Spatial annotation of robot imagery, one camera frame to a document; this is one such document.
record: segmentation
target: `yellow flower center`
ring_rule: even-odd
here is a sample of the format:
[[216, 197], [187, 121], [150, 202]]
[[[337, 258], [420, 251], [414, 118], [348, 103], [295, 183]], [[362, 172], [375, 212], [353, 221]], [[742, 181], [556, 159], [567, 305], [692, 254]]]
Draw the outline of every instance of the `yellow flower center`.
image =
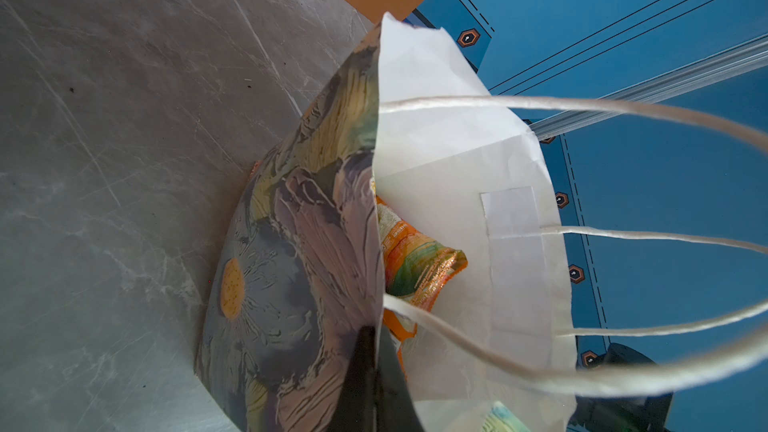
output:
[[240, 315], [245, 299], [245, 277], [236, 258], [230, 259], [224, 266], [221, 279], [221, 311], [229, 320]]

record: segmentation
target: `hexagon icon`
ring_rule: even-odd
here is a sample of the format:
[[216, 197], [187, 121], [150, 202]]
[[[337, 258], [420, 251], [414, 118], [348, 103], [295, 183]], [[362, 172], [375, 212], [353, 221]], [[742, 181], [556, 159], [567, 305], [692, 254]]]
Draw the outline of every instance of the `hexagon icon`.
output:
[[571, 203], [571, 201], [568, 199], [568, 194], [563, 194], [562, 192], [554, 194], [554, 200], [557, 201], [558, 208], [564, 208]]
[[571, 282], [574, 284], [581, 284], [587, 277], [584, 275], [584, 270], [576, 265], [568, 267], [568, 276], [571, 277]]
[[461, 34], [458, 34], [458, 44], [462, 47], [469, 47], [475, 45], [480, 38], [480, 33], [477, 29], [465, 30]]
[[598, 355], [592, 350], [587, 350], [581, 355], [581, 365], [585, 367], [592, 367], [595, 365], [595, 361], [598, 360]]

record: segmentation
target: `marble tile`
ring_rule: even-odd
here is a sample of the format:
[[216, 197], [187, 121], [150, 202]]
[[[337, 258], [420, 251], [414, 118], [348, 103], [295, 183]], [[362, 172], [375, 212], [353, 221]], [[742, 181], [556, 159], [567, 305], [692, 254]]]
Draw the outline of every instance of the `marble tile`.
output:
[[194, 376], [255, 160], [370, 28], [343, 0], [0, 0], [4, 430], [233, 430]]

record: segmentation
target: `metal strip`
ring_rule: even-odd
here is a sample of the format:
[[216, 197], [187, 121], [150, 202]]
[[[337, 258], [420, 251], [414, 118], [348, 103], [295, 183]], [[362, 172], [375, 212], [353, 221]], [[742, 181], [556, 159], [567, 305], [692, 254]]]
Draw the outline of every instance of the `metal strip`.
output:
[[[768, 34], [708, 56], [679, 69], [613, 92], [601, 99], [656, 103], [768, 65]], [[539, 140], [581, 129], [611, 117], [614, 112], [566, 110], [531, 125]]]

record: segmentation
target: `black object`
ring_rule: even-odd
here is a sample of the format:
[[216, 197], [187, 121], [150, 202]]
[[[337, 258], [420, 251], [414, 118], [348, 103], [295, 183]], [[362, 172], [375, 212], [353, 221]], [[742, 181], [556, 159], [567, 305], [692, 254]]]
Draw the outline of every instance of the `black object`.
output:
[[377, 367], [376, 328], [360, 329], [336, 411], [326, 430], [424, 432], [387, 331], [379, 338]]
[[[598, 356], [590, 367], [653, 363], [637, 350], [612, 343], [605, 355]], [[672, 405], [672, 394], [622, 399], [576, 397], [576, 404], [570, 424], [581, 425], [590, 432], [669, 432], [664, 425]]]

